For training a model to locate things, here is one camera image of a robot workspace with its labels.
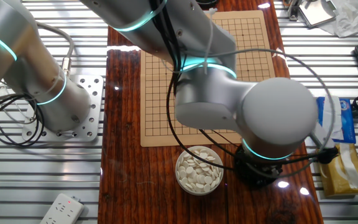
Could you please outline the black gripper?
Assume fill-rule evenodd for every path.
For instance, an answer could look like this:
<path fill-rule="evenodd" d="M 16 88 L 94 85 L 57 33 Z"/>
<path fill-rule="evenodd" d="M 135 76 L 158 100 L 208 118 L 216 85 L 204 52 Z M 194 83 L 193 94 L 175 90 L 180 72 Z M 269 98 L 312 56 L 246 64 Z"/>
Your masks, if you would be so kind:
<path fill-rule="evenodd" d="M 257 177 L 266 178 L 266 175 L 278 176 L 282 173 L 283 159 L 266 159 L 255 154 L 244 154 L 246 167 Z"/>

